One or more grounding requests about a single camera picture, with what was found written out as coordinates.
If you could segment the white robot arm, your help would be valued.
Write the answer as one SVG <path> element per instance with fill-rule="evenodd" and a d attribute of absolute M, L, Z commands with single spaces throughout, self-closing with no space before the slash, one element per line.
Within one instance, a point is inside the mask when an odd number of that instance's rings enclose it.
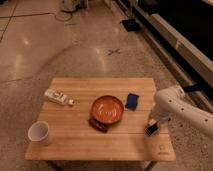
<path fill-rule="evenodd" d="M 168 121 L 172 115 L 188 121 L 196 129 L 213 140 L 213 114 L 184 101 L 185 92 L 180 86 L 158 90 L 154 94 L 151 117 L 159 124 Z"/>

